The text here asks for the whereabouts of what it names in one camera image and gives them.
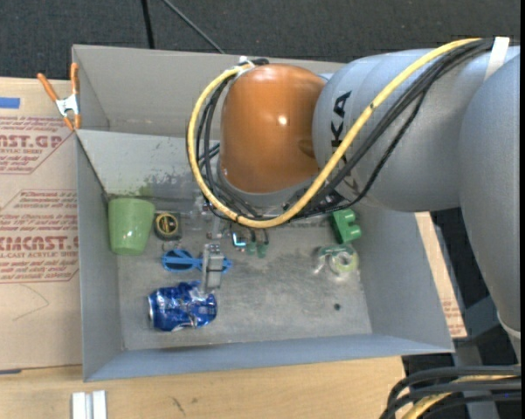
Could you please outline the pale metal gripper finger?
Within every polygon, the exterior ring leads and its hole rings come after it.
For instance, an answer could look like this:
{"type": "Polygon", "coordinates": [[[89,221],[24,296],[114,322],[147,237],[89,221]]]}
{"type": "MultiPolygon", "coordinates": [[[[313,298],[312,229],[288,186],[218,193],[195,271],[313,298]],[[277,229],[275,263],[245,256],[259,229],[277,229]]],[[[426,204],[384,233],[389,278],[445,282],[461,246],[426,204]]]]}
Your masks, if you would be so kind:
{"type": "Polygon", "coordinates": [[[204,246],[201,287],[202,291],[206,293],[214,291],[209,289],[209,260],[211,255],[221,255],[219,244],[206,244],[204,246]]]}
{"type": "Polygon", "coordinates": [[[218,289],[221,285],[225,257],[223,255],[211,255],[209,260],[209,289],[218,289]]]}

